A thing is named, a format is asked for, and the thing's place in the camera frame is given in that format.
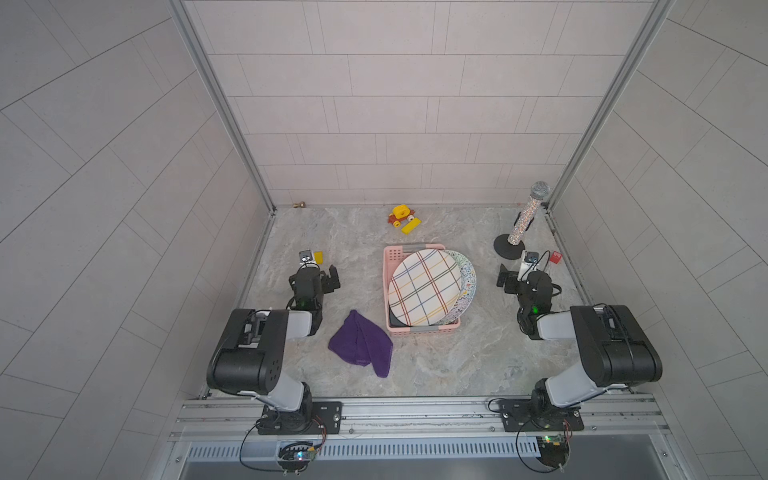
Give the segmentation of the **colourful squiggle pattern plate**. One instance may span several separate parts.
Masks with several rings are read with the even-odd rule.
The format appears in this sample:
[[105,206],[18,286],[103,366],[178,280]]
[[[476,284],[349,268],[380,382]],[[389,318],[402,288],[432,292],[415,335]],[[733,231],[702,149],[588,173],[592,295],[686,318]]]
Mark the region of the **colourful squiggle pattern plate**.
[[461,274],[461,293],[451,310],[443,319],[444,324],[452,324],[457,322],[460,316],[471,305],[476,293],[477,275],[474,266],[465,255],[454,250],[446,250],[446,253],[454,259]]

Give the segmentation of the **purple microfibre cloth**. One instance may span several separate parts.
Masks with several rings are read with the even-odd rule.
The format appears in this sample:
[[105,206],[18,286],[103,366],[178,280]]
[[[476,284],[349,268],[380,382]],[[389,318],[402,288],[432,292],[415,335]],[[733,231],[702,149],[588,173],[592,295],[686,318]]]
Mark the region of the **purple microfibre cloth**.
[[376,324],[351,310],[343,325],[331,337],[328,349],[351,365],[371,365],[380,378],[390,373],[394,345]]

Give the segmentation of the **white plaid striped plate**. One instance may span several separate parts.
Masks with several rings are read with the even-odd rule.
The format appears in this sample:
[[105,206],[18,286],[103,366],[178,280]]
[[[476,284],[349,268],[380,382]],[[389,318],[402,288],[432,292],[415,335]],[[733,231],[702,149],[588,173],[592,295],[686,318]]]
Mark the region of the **white plaid striped plate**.
[[389,308],[411,327],[443,325],[462,287],[459,267],[446,250],[410,254],[388,286]]

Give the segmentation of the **dark teal square plate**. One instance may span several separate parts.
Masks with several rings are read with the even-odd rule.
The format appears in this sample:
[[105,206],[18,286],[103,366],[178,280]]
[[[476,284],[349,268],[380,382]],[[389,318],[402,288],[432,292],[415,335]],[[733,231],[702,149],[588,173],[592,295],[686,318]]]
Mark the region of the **dark teal square plate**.
[[392,310],[389,310],[388,325],[393,328],[411,328],[411,325],[401,321]]

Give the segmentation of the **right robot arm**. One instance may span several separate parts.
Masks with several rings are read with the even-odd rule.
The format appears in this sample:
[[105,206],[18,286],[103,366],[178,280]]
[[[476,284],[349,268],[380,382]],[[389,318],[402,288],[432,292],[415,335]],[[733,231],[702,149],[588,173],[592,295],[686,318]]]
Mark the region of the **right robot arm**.
[[534,341],[574,340],[579,360],[536,382],[528,399],[492,399],[487,407],[513,431],[581,431],[581,404],[610,390],[658,381],[663,372],[656,349],[624,305],[599,303],[551,310],[561,289],[548,273],[516,272],[501,266],[497,285],[517,297],[517,323]]

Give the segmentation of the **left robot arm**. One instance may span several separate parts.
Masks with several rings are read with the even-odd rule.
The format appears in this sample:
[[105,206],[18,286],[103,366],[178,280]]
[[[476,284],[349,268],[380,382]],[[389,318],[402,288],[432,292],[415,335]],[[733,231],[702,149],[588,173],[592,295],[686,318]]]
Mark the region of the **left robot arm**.
[[286,343],[311,337],[323,320],[324,296],[340,288],[335,266],[305,262],[289,277],[293,296],[283,309],[235,309],[207,366],[211,389],[253,397],[266,406],[262,434],[300,433],[314,423],[310,387],[283,374]]

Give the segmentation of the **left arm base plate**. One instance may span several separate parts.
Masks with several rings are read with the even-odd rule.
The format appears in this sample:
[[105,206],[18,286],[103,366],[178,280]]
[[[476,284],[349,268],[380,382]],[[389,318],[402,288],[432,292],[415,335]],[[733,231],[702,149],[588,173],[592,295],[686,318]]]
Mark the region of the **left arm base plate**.
[[341,402],[304,402],[296,411],[281,411],[265,406],[256,422],[259,435],[338,434]]

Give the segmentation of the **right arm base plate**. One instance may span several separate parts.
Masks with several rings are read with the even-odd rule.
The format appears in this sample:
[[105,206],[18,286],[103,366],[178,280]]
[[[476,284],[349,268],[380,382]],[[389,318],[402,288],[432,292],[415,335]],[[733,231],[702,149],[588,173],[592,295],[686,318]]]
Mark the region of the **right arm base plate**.
[[563,433],[585,429],[578,407],[558,408],[531,399],[502,399],[498,402],[498,410],[507,433]]

